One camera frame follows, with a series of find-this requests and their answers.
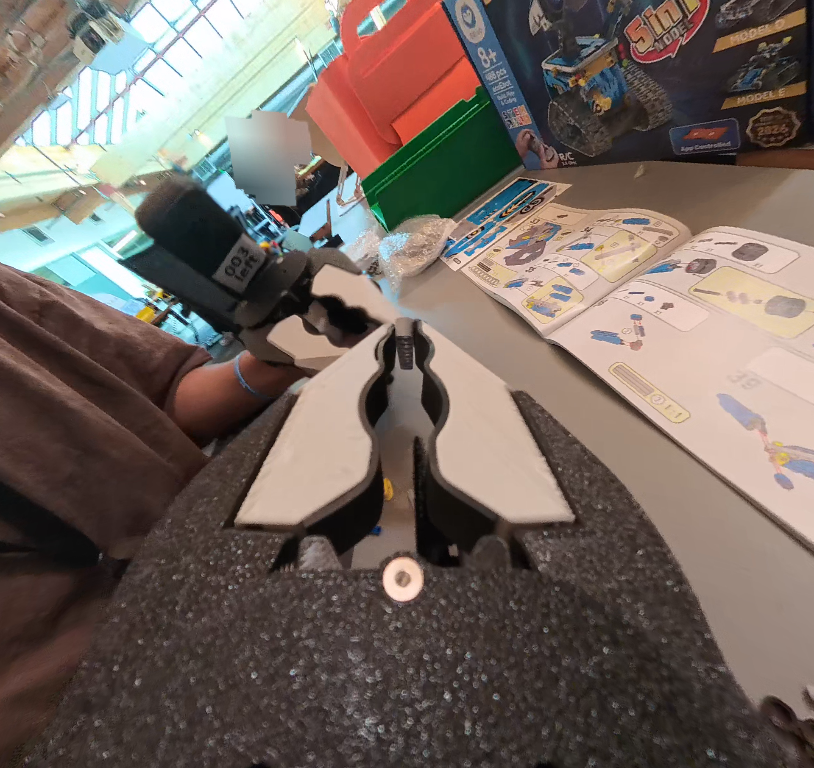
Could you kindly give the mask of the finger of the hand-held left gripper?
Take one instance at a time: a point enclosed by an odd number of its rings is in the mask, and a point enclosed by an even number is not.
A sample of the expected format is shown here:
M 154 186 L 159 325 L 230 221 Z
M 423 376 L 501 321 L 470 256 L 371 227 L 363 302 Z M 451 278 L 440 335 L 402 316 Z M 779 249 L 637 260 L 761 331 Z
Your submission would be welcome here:
M 360 326 L 333 324 L 327 314 L 291 315 L 275 325 L 266 336 L 271 348 L 287 356 L 289 363 L 310 374 L 320 373 L 372 332 L 372 322 Z
M 337 266 L 316 272 L 310 294 L 326 310 L 328 323 L 340 331 L 366 331 L 399 319 L 397 309 L 368 276 Z

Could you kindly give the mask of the tan wooden chair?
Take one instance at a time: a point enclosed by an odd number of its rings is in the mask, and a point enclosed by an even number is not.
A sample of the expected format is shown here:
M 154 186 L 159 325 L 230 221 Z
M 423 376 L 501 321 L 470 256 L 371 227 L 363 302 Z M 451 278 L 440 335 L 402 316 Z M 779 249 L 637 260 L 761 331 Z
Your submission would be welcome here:
M 328 136 L 321 130 L 310 114 L 308 114 L 308 120 L 312 154 L 319 156 L 323 161 L 331 163 L 331 165 L 340 169 L 337 192 L 335 195 L 336 205 L 341 210 L 356 205 L 361 201 L 361 198 L 364 197 L 363 193 L 361 193 L 361 182 L 355 180 L 350 194 L 345 195 L 345 184 L 351 175 L 349 164 L 342 158 L 337 148 L 332 144 Z

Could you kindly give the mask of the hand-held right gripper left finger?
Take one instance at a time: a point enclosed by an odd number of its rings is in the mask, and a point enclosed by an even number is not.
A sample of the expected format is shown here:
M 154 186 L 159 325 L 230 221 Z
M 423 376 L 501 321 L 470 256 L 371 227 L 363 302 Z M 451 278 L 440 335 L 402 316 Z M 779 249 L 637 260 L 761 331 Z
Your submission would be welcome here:
M 295 397 L 234 526 L 320 535 L 344 555 L 378 524 L 384 494 L 376 424 L 388 407 L 392 326 L 381 326 Z

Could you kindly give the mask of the small bubble wrap bag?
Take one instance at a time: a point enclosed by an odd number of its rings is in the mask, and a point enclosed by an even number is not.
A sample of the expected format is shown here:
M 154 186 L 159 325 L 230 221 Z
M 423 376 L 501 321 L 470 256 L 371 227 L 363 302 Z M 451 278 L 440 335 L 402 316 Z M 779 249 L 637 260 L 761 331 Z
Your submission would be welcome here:
M 385 281 L 396 297 L 405 280 L 422 274 L 440 257 L 456 226 L 450 218 L 425 214 L 387 232 L 367 214 L 361 233 L 342 251 L 372 280 Z

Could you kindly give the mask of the toy set product box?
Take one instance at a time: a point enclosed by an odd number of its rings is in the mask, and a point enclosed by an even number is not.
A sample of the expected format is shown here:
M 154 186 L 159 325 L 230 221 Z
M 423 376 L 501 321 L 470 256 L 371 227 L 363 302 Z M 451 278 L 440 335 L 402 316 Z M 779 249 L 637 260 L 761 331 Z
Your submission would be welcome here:
M 812 143 L 812 0 L 443 0 L 528 170 Z

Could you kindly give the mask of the blue wrist band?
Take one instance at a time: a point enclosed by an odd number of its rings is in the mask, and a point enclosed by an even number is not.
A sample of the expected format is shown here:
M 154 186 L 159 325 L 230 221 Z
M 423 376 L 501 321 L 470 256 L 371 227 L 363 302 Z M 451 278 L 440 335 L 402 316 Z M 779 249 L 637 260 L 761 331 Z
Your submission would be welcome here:
M 252 387 L 250 385 L 250 383 L 247 381 L 246 377 L 243 375 L 243 370 L 242 370 L 242 366 L 241 366 L 242 359 L 243 359 L 243 353 L 239 354 L 238 356 L 235 356 L 233 361 L 232 361 L 232 369 L 233 369 L 233 373 L 234 373 L 234 377 L 235 377 L 236 381 L 238 382 L 241 389 L 245 393 L 247 393 L 248 395 L 253 397 L 255 400 L 259 400 L 259 401 L 263 401 L 265 403 L 268 403 L 272 399 L 272 397 L 260 392 L 256 388 Z

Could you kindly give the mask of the person's left hand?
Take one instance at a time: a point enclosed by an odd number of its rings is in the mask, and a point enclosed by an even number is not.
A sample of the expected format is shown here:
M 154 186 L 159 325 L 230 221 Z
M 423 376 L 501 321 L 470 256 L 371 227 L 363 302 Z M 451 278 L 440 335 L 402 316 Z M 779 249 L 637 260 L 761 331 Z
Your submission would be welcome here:
M 312 371 L 293 365 L 270 365 L 253 356 L 246 357 L 241 365 L 250 385 L 272 398 L 279 397 L 298 381 L 308 380 L 315 375 Z

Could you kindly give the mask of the grey desk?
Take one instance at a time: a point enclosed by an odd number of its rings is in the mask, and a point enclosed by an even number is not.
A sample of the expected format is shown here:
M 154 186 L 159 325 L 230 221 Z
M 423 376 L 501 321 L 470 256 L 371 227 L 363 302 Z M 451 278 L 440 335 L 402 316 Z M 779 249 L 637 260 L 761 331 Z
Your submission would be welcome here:
M 812 170 L 648 162 L 532 172 L 568 206 L 660 211 L 698 232 L 730 224 L 812 245 Z M 572 356 L 441 263 L 399 304 L 526 391 L 621 480 L 664 537 L 719 648 L 754 701 L 810 717 L 812 551 L 720 480 Z

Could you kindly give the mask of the blue white printed sheet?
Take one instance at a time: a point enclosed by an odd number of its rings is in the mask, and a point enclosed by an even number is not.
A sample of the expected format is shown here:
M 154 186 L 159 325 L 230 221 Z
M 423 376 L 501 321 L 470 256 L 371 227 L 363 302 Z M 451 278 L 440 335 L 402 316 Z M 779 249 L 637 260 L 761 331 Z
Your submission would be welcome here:
M 570 187 L 517 176 L 456 223 L 440 261 L 457 271 Z

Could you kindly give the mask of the green plastic bin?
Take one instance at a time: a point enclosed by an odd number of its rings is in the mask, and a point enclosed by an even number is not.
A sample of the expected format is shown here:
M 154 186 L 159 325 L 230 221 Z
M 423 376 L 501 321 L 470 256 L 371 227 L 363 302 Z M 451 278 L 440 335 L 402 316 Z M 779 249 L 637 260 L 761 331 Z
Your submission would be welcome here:
M 498 111 L 478 88 L 368 175 L 361 188 L 391 232 L 420 215 L 451 218 L 520 166 Z

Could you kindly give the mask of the pile of building block pieces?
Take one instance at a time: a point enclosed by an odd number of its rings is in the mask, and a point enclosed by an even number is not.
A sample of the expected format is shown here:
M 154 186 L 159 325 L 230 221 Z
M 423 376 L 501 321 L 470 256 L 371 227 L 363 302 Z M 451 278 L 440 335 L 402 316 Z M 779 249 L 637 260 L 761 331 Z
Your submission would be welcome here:
M 794 755 L 796 766 L 813 766 L 813 718 L 800 718 L 786 702 L 773 695 L 761 700 L 759 712 Z

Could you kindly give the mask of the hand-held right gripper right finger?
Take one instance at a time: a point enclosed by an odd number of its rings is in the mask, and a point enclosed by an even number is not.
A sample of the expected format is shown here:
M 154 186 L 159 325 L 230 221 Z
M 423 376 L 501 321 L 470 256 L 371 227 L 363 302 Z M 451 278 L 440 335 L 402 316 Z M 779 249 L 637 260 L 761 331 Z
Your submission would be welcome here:
M 414 325 L 427 441 L 427 513 L 460 552 L 480 539 L 571 526 L 575 513 L 508 384 L 431 326 Z

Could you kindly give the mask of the instruction booklet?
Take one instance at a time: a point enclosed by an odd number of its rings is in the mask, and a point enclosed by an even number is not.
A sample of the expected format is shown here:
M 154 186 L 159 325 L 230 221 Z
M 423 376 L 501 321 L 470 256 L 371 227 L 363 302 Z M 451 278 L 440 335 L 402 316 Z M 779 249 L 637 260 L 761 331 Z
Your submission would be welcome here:
M 812 548 L 811 246 L 550 203 L 458 270 Z

